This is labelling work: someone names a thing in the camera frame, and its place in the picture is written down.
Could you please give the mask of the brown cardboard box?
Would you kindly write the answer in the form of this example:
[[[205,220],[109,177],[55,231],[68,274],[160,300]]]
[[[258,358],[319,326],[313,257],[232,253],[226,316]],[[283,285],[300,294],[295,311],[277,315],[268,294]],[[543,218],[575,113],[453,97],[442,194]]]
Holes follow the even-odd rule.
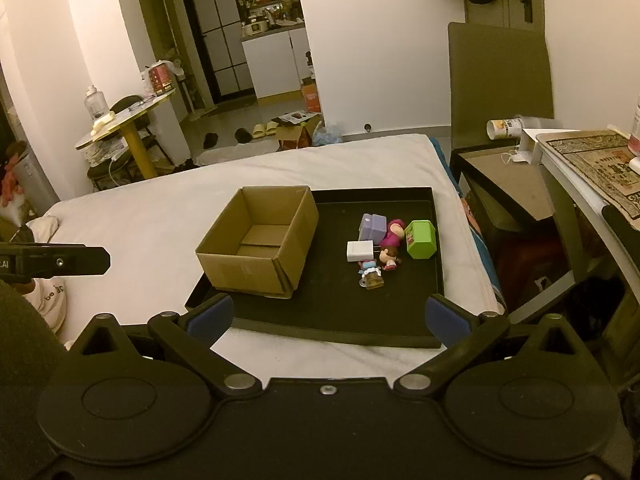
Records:
[[[244,186],[195,253],[216,289],[288,299],[299,285],[318,221],[306,186]]]

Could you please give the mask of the green hexagonal toy box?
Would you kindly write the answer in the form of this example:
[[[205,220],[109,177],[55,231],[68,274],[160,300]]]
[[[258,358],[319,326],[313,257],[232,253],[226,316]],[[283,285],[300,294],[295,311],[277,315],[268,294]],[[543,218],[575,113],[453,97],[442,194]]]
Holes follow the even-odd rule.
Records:
[[[437,236],[430,220],[413,220],[405,228],[406,248],[416,260],[429,259],[437,250]]]

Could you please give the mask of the blue smurf mug figurine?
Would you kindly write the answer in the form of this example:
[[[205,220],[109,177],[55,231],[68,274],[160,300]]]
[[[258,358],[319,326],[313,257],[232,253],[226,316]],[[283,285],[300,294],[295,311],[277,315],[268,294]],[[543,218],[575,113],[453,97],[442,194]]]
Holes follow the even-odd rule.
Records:
[[[377,289],[384,285],[382,270],[375,259],[359,263],[359,285],[367,290]]]

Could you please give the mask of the brown haired girl figurine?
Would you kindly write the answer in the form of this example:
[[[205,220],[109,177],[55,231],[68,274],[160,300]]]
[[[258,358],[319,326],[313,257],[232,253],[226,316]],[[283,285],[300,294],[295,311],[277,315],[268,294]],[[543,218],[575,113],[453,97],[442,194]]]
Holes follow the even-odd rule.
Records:
[[[378,261],[384,271],[395,270],[400,265],[398,248],[395,246],[382,247]]]

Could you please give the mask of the black flat tray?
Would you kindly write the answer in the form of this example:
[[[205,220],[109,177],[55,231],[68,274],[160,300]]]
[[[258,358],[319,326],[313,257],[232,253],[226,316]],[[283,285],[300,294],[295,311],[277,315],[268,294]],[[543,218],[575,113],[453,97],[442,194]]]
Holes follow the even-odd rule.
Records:
[[[427,299],[444,290],[442,259],[416,260],[400,255],[398,269],[383,272],[384,285],[367,290],[359,285],[359,266],[346,260],[346,245],[356,240],[363,214],[386,219],[436,220],[430,188],[356,188],[313,191],[319,221],[302,277],[293,296],[269,298],[226,292],[234,307],[233,324],[243,330],[341,344],[437,348],[440,343],[425,324]],[[205,273],[186,307],[225,292]]]

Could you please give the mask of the magenta hooded figurine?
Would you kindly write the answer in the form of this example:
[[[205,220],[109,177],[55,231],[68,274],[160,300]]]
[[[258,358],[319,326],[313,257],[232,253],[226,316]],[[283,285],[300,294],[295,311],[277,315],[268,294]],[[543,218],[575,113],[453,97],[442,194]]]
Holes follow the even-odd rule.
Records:
[[[400,247],[405,240],[406,224],[400,219],[388,222],[386,234],[380,241],[380,247]]]

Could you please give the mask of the purple charger block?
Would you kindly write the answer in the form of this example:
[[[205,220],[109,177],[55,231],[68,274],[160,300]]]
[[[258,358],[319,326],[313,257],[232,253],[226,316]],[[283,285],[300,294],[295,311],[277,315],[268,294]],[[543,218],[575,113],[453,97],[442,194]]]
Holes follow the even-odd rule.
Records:
[[[358,240],[370,240],[381,244],[387,232],[387,220],[382,214],[363,214],[360,221]]]

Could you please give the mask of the dark bedside table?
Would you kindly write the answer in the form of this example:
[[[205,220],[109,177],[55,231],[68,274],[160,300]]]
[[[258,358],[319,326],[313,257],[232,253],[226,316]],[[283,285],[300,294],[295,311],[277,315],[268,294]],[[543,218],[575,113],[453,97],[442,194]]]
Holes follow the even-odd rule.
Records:
[[[544,180],[510,146],[459,148],[450,169],[480,227],[506,307],[513,311],[570,270]]]

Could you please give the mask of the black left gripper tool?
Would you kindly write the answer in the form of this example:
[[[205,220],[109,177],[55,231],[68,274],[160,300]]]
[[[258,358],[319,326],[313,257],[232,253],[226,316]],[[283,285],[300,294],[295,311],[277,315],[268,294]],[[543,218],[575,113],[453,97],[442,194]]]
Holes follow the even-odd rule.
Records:
[[[103,247],[83,244],[2,243],[1,278],[8,283],[27,283],[33,278],[103,275],[111,255]]]

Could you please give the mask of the white desk with newspaper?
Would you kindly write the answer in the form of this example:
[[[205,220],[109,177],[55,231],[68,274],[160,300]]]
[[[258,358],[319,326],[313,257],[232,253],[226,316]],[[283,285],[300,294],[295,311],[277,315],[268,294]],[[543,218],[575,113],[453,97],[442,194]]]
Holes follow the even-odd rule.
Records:
[[[611,129],[526,129],[520,152],[540,169],[576,283],[596,267],[578,229],[581,212],[639,295],[639,164]]]

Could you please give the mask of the clear plastic bottle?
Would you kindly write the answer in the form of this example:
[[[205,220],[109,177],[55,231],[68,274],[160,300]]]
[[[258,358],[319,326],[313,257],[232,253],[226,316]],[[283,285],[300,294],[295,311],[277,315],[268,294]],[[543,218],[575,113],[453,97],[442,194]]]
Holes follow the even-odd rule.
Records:
[[[110,111],[104,93],[96,88],[94,84],[87,89],[84,103],[91,119],[94,122],[105,116]]]

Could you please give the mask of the red printed canister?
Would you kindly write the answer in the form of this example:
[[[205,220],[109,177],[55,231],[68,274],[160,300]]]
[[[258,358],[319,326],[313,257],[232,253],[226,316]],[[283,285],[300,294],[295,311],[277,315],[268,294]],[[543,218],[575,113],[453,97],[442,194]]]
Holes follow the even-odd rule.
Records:
[[[148,68],[149,82],[153,93],[162,96],[174,88],[171,71],[165,61],[158,61]]]

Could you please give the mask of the orange cardboard box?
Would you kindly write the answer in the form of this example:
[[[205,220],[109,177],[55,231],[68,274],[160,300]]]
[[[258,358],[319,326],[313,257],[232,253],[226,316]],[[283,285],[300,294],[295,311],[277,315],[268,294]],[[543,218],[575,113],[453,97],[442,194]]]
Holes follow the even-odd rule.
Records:
[[[320,113],[321,105],[316,82],[311,77],[304,78],[300,91],[302,92],[307,112]]]

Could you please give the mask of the white kitchen cabinet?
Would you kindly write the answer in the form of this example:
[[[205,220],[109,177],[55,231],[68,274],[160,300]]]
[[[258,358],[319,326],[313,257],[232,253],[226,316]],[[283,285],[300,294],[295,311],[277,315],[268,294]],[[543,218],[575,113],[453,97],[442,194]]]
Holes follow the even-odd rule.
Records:
[[[242,47],[258,99],[299,92],[303,80],[310,76],[305,27],[282,28],[246,38]]]

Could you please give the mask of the white wall charger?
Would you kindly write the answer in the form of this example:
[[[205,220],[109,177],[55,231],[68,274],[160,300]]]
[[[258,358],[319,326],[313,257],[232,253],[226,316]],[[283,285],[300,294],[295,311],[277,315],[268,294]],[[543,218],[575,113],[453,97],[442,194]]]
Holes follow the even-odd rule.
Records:
[[[348,262],[363,262],[374,259],[374,243],[372,240],[350,240],[346,245]]]

